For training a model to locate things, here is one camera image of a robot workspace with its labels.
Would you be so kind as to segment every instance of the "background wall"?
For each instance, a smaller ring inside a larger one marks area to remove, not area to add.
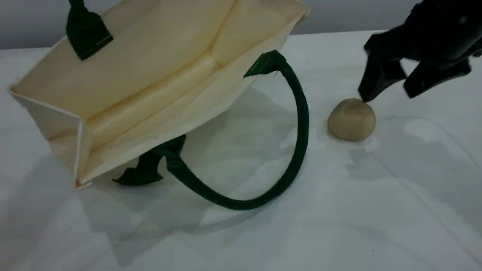
[[[85,0],[100,13],[119,0]],[[295,33],[388,29],[421,0],[305,0],[309,19]],[[68,0],[0,0],[0,49],[48,47],[65,35]]]

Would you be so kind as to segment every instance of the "clay ball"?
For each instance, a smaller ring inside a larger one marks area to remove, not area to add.
[[[359,142],[375,130],[375,112],[359,99],[346,99],[339,103],[328,118],[328,132],[334,137]]]

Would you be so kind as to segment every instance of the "green handle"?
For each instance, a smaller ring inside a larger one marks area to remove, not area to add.
[[[114,181],[127,186],[138,186],[161,180],[162,177],[157,173],[157,167],[159,160],[165,156],[167,160],[167,170],[179,181],[201,197],[227,209],[251,210],[261,207],[279,197],[293,183],[303,164],[308,148],[309,111],[308,103],[298,78],[293,72],[293,69],[286,63],[286,59],[278,51],[275,50],[262,54],[244,77],[268,74],[274,71],[281,72],[295,95],[298,113],[298,137],[295,152],[288,168],[278,182],[266,193],[254,199],[241,201],[223,196],[205,185],[192,173],[180,157],[181,149],[186,140],[185,135],[163,143],[141,155],[136,169],[128,168],[121,178]]]
[[[67,19],[67,38],[77,56],[84,61],[104,48],[113,38],[102,18],[88,11],[83,0],[68,1],[71,8]]]

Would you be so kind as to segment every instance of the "tote bag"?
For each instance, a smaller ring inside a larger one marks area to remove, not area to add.
[[[94,27],[101,31],[74,35],[74,27],[67,25],[68,38],[9,92],[28,110],[53,156],[71,170],[76,188],[140,156],[137,168],[117,182],[158,180],[153,168],[166,157],[174,176],[227,208],[256,208],[287,189],[305,156],[308,106],[296,75],[277,50],[307,17],[303,3],[124,0],[100,16],[88,13],[82,0],[70,3],[69,24],[81,11],[98,17]],[[227,110],[259,74],[276,70],[296,98],[294,157],[281,180],[261,197],[226,198],[182,162],[184,134]]]

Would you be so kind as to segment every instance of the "table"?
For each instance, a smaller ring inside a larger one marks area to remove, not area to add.
[[[1,91],[0,270],[482,270],[482,61],[413,100],[392,86],[371,103],[373,136],[337,141],[326,120],[357,96],[371,34],[289,37],[282,53],[308,98],[309,148],[293,186],[249,212],[213,206],[163,165],[148,187],[110,181],[136,161],[75,191]],[[46,52],[0,51],[0,88]],[[295,139],[292,94],[271,74],[188,134],[182,155],[219,192],[249,198],[281,175]]]

